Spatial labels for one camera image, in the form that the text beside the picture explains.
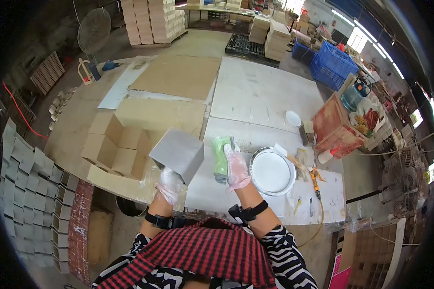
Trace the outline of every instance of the gloved hand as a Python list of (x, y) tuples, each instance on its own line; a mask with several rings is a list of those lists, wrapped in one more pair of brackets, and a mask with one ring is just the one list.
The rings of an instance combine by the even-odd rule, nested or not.
[(175, 205), (178, 202), (182, 186), (183, 180), (179, 174), (168, 167), (162, 170), (157, 188), (170, 205)]
[(235, 189), (241, 189), (248, 185), (251, 177), (248, 175), (248, 167), (243, 155), (240, 153), (240, 148), (235, 146), (235, 150), (230, 144), (224, 145), (224, 153), (228, 162), (228, 190), (231, 192)]

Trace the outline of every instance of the zigzag patterned sleeve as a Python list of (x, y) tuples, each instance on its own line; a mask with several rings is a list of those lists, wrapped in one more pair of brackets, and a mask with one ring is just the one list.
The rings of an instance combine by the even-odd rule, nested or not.
[(262, 238), (261, 243), (272, 263), (278, 289), (318, 289), (312, 275), (307, 271), (293, 234), (283, 226), (277, 226)]

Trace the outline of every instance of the wooden pallet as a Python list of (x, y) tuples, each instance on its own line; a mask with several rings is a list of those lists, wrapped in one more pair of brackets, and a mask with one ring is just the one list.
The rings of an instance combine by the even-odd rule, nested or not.
[(139, 45), (132, 45), (132, 48), (168, 48), (172, 46), (172, 43), (182, 38), (182, 36), (188, 34), (188, 30), (185, 29), (180, 35), (177, 35), (170, 43), (152, 43), (152, 44), (139, 44)]

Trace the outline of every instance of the black pallet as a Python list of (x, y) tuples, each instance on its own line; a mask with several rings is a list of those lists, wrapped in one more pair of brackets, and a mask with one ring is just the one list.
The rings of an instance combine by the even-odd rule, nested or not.
[(278, 68), (279, 65), (279, 61), (265, 57), (263, 44), (250, 42), (249, 37), (246, 35), (233, 34), (228, 41), (227, 47), (225, 47), (225, 53), (275, 68)]

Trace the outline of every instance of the black arm strap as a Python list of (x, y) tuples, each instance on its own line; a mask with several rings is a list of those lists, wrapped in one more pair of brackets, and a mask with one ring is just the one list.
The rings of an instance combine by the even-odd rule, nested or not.
[(185, 225), (186, 219), (182, 217), (163, 217), (163, 216), (153, 216), (147, 213), (145, 220), (152, 223), (153, 226), (160, 229), (174, 229), (181, 228)]

